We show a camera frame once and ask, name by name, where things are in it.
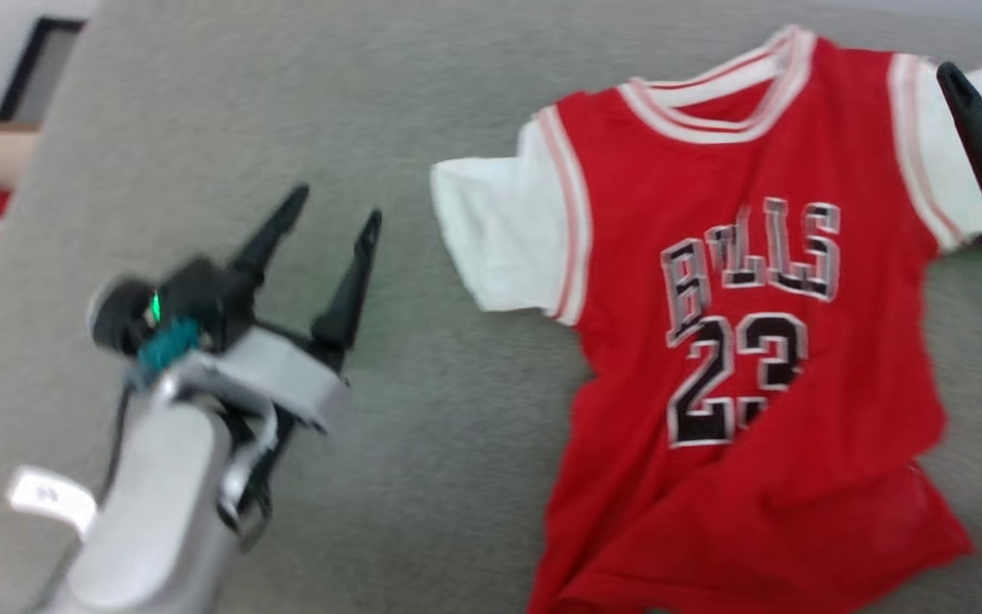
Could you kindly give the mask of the white label tag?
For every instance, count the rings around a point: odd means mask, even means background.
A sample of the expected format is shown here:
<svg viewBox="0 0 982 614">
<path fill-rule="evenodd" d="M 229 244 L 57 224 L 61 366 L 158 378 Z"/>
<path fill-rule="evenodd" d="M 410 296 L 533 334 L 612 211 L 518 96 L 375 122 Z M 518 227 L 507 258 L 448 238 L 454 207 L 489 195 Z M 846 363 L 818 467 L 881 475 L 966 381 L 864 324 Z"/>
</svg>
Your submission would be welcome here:
<svg viewBox="0 0 982 614">
<path fill-rule="evenodd" d="M 5 501 L 17 513 L 69 525 L 81 540 L 98 513 L 96 497 L 85 486 L 30 464 L 16 467 L 5 487 Z"/>
</svg>

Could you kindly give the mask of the red white basketball jersey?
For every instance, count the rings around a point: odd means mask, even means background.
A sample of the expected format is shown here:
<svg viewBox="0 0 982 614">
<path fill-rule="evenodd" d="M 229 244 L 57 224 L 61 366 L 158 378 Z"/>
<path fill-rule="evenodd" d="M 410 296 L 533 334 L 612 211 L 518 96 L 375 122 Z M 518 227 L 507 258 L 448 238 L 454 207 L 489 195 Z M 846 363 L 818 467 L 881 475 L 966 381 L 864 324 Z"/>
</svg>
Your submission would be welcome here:
<svg viewBox="0 0 982 614">
<path fill-rule="evenodd" d="M 971 552 L 917 464 L 925 272 L 982 235 L 935 73 L 791 25 L 432 165 L 480 310 L 545 312 L 593 372 L 526 614 L 853 614 Z"/>
</svg>

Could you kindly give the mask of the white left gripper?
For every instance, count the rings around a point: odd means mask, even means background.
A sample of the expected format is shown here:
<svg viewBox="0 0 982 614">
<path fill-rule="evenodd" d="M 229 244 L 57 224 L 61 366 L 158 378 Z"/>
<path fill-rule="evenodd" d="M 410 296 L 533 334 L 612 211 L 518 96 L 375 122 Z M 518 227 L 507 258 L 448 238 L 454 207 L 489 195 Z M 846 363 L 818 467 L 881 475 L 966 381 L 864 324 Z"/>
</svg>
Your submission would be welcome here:
<svg viewBox="0 0 982 614">
<path fill-rule="evenodd" d="M 231 271 L 248 276 L 260 287 L 270 260 L 292 232 L 309 197 L 307 183 L 293 186 L 235 253 Z M 334 350 L 350 350 L 354 346 L 377 260 L 382 222 L 382 211 L 371 210 L 355 238 L 352 260 L 338 290 L 326 310 L 313 320 L 312 338 L 319 345 Z M 346 408 L 350 396 L 349 385 L 339 374 L 289 339 L 261 327 L 250 327 L 219 355 L 191 350 L 172 367 L 171 376 L 190 390 L 210 393 L 262 417 L 284 409 L 297 423 L 321 434 L 330 431 L 328 417 Z"/>
</svg>

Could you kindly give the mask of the black framed panel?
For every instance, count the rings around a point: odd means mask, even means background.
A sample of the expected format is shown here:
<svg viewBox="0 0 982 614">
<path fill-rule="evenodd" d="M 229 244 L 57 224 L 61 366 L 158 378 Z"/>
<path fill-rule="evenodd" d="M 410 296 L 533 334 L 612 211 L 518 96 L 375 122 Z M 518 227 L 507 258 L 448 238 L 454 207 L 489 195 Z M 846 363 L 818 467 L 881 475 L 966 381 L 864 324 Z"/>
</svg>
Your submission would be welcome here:
<svg viewBox="0 0 982 614">
<path fill-rule="evenodd" d="M 38 125 L 43 121 L 86 24 L 66 17 L 38 17 L 1 97 L 0 122 Z"/>
</svg>

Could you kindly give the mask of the grey fabric sofa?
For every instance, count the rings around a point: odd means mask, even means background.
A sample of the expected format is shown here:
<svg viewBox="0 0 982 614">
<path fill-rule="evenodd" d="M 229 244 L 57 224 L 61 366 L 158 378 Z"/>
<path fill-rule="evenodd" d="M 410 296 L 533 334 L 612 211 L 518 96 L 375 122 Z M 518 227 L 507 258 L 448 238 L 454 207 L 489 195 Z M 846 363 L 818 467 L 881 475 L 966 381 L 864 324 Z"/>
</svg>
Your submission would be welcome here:
<svg viewBox="0 0 982 614">
<path fill-rule="evenodd" d="M 538 312 L 483 314 L 431 164 L 503 156 L 529 115 L 625 78 L 686 80 L 798 24 L 982 65 L 982 1 L 101 0 L 0 234 L 0 614 L 74 547 L 13 513 L 20 464 L 98 487 L 121 358 L 87 304 L 125 272 L 223 256 L 297 180 L 310 202 L 258 300 L 307 327 L 371 209 L 384 229 L 349 408 L 300 431 L 221 614 L 523 614 L 587 367 Z"/>
</svg>

